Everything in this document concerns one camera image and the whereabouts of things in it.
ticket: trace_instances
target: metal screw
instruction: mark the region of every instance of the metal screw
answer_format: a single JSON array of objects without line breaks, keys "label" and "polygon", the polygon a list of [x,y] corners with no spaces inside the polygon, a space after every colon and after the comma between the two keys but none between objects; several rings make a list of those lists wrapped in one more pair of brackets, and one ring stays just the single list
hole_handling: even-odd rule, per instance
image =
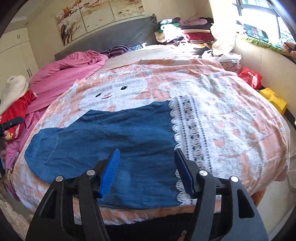
[{"label": "metal screw", "polygon": [[236,177],[236,176],[232,176],[232,177],[230,178],[230,180],[233,181],[234,183],[237,183],[237,182],[239,181],[239,178]]},{"label": "metal screw", "polygon": [[205,171],[205,170],[201,170],[201,171],[200,171],[200,175],[202,175],[202,176],[204,176],[204,177],[207,176],[207,171]]},{"label": "metal screw", "polygon": [[57,177],[56,177],[56,181],[57,181],[57,182],[61,182],[62,180],[63,180],[63,177],[62,177],[62,176],[57,176]]},{"label": "metal screw", "polygon": [[88,176],[92,176],[92,175],[94,175],[96,172],[94,171],[94,170],[88,170],[87,172],[86,172],[86,174],[88,175]]}]

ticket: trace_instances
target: canvas painting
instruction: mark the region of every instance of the canvas painting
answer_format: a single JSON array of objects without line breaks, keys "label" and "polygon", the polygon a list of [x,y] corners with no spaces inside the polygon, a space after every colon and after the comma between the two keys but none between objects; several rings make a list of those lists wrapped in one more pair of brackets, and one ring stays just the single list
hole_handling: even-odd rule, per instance
[{"label": "canvas painting", "polygon": [[86,33],[78,5],[80,1],[81,0],[74,1],[55,15],[64,45]]},{"label": "canvas painting", "polygon": [[145,15],[141,0],[110,0],[115,21]]},{"label": "canvas painting", "polygon": [[63,44],[106,24],[145,15],[142,0],[74,0],[55,14]]},{"label": "canvas painting", "polygon": [[109,0],[81,0],[79,7],[87,32],[115,21]]}]

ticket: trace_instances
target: blue gripper pad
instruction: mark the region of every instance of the blue gripper pad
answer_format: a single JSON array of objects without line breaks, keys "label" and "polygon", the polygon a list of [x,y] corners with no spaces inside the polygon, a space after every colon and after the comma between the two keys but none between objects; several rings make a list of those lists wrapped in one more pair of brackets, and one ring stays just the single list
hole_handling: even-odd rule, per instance
[{"label": "blue gripper pad", "polygon": [[195,199],[195,195],[199,191],[196,181],[196,175],[200,171],[199,167],[194,161],[187,160],[180,148],[175,150],[175,165],[186,193]]},{"label": "blue gripper pad", "polygon": [[101,177],[101,188],[99,194],[102,198],[105,196],[106,193],[110,191],[110,187],[114,180],[119,162],[120,151],[119,149],[115,149]]}]

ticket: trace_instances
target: window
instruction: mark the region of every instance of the window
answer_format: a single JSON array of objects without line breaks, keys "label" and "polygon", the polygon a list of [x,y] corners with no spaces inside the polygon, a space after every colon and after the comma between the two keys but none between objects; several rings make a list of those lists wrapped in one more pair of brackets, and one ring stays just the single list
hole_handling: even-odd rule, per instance
[{"label": "window", "polygon": [[282,37],[293,40],[284,21],[266,0],[236,0],[234,5],[245,24],[267,33],[269,43],[277,43]]}]

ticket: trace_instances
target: gray headboard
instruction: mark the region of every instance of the gray headboard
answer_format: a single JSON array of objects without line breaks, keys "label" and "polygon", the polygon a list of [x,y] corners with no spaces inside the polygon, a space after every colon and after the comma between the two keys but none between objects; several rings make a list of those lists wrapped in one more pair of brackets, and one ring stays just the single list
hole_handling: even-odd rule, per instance
[{"label": "gray headboard", "polygon": [[130,47],[146,43],[157,44],[154,32],[157,30],[156,15],[148,18],[139,18],[119,23],[82,38],[66,49],[57,53],[55,60],[60,60],[74,52],[94,50],[97,52],[107,50],[119,45]]}]

